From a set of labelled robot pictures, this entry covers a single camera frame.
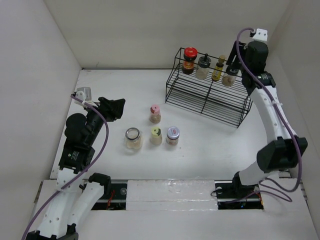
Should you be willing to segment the black pump cap spice jar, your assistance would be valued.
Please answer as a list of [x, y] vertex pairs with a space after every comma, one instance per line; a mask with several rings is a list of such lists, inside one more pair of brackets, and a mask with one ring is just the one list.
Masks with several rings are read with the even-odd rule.
[[236, 81], [236, 77], [237, 74], [239, 72], [239, 69], [232, 67], [231, 65], [229, 65], [226, 70], [225, 73], [223, 74], [222, 77], [222, 84], [226, 87], [231, 87], [234, 82]]

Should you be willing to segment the yellow oil bottle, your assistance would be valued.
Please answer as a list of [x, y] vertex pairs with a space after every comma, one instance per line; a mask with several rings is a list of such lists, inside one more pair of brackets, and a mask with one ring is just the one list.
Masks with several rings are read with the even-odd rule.
[[226, 60], [225, 55], [219, 56], [218, 61], [215, 65], [213, 72], [212, 72], [212, 75], [211, 75], [212, 81], [218, 82], [220, 80], [225, 60]]

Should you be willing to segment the black cap seasoning jar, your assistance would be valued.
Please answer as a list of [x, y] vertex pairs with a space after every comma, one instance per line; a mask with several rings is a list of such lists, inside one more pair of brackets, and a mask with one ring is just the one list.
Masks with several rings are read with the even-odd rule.
[[199, 80], [205, 80], [208, 75], [210, 65], [211, 59], [209, 55], [206, 53], [204, 56], [201, 56], [197, 63], [195, 72], [196, 78]]

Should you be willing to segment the red cap sauce bottle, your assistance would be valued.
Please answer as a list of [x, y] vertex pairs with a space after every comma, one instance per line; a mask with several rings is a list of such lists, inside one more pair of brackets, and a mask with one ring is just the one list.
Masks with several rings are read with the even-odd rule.
[[194, 62], [198, 56], [198, 51], [194, 47], [187, 47], [184, 49], [183, 52], [183, 66], [182, 66], [182, 72], [186, 75], [190, 75], [194, 71]]

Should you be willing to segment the yellow cap spice bottle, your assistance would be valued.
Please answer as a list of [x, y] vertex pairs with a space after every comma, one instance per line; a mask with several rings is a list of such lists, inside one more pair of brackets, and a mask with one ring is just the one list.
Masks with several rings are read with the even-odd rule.
[[151, 129], [151, 134], [150, 134], [150, 142], [153, 145], [160, 145], [162, 143], [162, 131], [158, 126], [155, 126]]

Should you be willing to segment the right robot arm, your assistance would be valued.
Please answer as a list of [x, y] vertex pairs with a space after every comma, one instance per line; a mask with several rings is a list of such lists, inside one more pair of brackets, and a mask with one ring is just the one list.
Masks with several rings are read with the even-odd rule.
[[[251, 98], [257, 108], [254, 121], [233, 128], [230, 110], [206, 103], [201, 115], [194, 114], [202, 100], [191, 94], [185, 83], [173, 90], [173, 98], [187, 110], [162, 104], [160, 128], [163, 141], [155, 146], [147, 141], [152, 124], [147, 109], [159, 103], [164, 93], [164, 70], [108, 70], [98, 90], [107, 98], [124, 98], [122, 117], [110, 124], [98, 138], [106, 144], [101, 167], [113, 177], [133, 180], [231, 179], [231, 191], [243, 197], [250, 187], [280, 169], [301, 165], [305, 138], [297, 138], [288, 124], [276, 89], [256, 88]], [[213, 111], [216, 117], [208, 119]]]

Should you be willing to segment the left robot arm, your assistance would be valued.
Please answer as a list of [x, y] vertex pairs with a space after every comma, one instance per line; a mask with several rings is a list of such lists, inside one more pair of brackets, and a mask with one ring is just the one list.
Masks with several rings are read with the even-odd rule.
[[[111, 194], [111, 178], [93, 173], [84, 183], [85, 174], [99, 159], [103, 150], [95, 153], [95, 142], [102, 127], [120, 119], [125, 99], [108, 100], [99, 97], [97, 102], [71, 98], [80, 103], [86, 114], [74, 113], [65, 123], [66, 137], [58, 163], [55, 192], [39, 208], [22, 235], [24, 240], [77, 240], [78, 231], [85, 223], [95, 203]], [[46, 208], [43, 220], [34, 231], [30, 226]]]

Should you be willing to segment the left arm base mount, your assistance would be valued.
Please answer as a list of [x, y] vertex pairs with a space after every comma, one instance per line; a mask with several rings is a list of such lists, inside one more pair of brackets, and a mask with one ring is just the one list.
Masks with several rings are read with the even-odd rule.
[[103, 195], [91, 208], [93, 211], [120, 211], [126, 209], [128, 193], [127, 181], [112, 181], [108, 195]]

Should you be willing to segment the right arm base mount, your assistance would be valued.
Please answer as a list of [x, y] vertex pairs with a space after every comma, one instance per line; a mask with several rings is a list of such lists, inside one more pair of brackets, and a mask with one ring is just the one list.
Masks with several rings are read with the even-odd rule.
[[263, 202], [259, 193], [254, 193], [255, 186], [235, 190], [229, 180], [216, 181], [211, 196], [216, 198], [218, 210], [263, 210]]

